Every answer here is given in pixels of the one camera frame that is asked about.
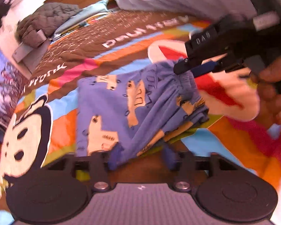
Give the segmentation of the right hand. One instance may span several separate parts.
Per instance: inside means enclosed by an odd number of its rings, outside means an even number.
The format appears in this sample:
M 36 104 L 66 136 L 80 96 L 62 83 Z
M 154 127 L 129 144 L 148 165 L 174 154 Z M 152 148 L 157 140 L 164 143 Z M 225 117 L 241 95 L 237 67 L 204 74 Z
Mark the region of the right hand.
M 258 75 L 251 72 L 250 78 L 257 84 L 260 99 L 259 114 L 255 120 L 265 128 L 274 123 L 281 125 L 281 94 L 274 87 L 274 83 L 281 80 L 281 56 Z

